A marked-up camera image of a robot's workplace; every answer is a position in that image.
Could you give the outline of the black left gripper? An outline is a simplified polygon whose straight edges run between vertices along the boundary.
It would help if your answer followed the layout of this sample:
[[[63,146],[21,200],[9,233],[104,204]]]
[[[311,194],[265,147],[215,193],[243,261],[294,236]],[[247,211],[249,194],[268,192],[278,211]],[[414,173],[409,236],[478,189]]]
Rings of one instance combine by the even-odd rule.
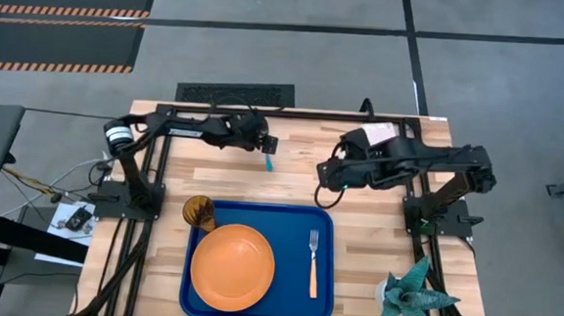
[[[234,146],[246,151],[261,150],[274,155],[278,149],[278,139],[268,136],[266,119],[259,113],[247,112],[227,117],[230,134],[224,140],[225,146]]]

